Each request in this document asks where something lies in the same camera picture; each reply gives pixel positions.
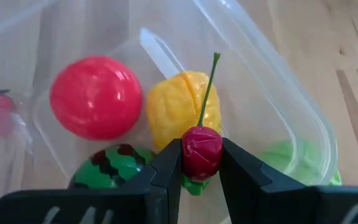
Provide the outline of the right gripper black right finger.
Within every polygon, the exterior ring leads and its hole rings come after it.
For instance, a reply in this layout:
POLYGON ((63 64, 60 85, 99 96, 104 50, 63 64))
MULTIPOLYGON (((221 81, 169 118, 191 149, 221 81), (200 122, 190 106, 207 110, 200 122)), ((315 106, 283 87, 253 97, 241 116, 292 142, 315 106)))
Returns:
POLYGON ((358 187, 306 186, 228 138, 219 176, 232 224, 358 223, 358 187))

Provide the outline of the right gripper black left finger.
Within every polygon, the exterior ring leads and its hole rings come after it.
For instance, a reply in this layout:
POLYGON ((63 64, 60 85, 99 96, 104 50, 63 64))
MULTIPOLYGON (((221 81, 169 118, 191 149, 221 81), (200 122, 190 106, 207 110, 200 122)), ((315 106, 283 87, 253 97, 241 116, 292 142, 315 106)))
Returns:
POLYGON ((177 224, 181 141, 115 189, 21 190, 0 198, 0 224, 177 224))

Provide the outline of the striped green toy watermelon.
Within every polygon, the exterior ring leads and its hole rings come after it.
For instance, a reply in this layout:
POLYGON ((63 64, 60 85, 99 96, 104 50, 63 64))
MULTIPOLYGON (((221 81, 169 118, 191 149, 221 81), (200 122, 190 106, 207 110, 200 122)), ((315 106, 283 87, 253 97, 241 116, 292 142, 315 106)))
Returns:
POLYGON ((130 144, 113 144, 87 158, 77 168, 69 189, 111 189, 124 185, 149 165, 156 154, 130 144))

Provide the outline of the green toy apple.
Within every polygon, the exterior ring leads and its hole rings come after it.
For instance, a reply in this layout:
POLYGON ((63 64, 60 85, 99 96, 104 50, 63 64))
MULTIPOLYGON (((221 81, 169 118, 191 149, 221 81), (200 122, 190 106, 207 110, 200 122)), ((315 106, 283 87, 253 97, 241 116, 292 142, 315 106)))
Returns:
POLYGON ((265 149, 259 151, 256 157, 302 184, 321 185, 321 183, 316 182, 321 175, 320 149, 306 139, 300 139, 298 146, 301 147, 303 152, 297 165, 290 172, 286 171, 293 157, 293 144, 289 139, 269 144, 265 149))

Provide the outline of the red toy cherry green stem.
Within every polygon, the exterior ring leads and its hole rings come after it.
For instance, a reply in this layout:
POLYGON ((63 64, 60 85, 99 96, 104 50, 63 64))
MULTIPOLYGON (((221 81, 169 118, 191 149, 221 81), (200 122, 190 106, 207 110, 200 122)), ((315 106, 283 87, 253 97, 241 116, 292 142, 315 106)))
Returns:
POLYGON ((204 126, 203 119, 209 93, 213 84, 216 65, 221 54, 215 52, 199 120, 181 137, 182 172, 193 182, 205 182, 220 168, 223 154, 223 138, 214 129, 204 126))

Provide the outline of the yellow toy bell pepper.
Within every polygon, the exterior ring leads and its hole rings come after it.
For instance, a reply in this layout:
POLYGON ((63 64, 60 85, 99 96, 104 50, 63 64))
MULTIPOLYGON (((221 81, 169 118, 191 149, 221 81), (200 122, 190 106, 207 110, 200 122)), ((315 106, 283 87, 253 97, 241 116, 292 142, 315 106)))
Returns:
MULTIPOLYGON (((197 125, 208 82, 209 76, 203 72, 184 71, 150 89, 146 96, 145 113, 156 153, 197 125)), ((222 134, 220 102, 214 86, 208 96, 203 126, 222 134)), ((194 182, 184 176, 182 185, 191 195, 199 196, 209 184, 209 178, 194 182)))

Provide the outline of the clear plastic tupperware container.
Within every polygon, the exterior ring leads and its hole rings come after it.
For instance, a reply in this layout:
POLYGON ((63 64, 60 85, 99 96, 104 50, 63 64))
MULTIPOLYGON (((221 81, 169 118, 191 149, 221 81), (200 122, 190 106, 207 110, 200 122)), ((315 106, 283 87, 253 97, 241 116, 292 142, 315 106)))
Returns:
POLYGON ((16 108, 12 133, 0 137, 0 197, 16 190, 63 189, 80 164, 112 144, 155 149, 141 114, 125 135, 89 140, 66 130, 49 103, 60 70, 108 55, 127 65, 143 92, 181 71, 209 73, 222 134, 256 154, 289 139, 292 171, 300 139, 320 149, 317 183, 337 169, 332 129, 295 74, 236 0, 0 0, 0 89, 16 108))

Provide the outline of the large red round toy fruit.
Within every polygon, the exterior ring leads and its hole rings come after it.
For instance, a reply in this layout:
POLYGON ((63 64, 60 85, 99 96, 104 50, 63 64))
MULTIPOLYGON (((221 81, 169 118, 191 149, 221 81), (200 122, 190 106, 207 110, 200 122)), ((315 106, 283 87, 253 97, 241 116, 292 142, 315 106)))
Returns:
POLYGON ((117 139, 137 122, 142 88, 134 72, 107 56, 85 57, 61 70, 49 93, 60 124, 90 140, 117 139))

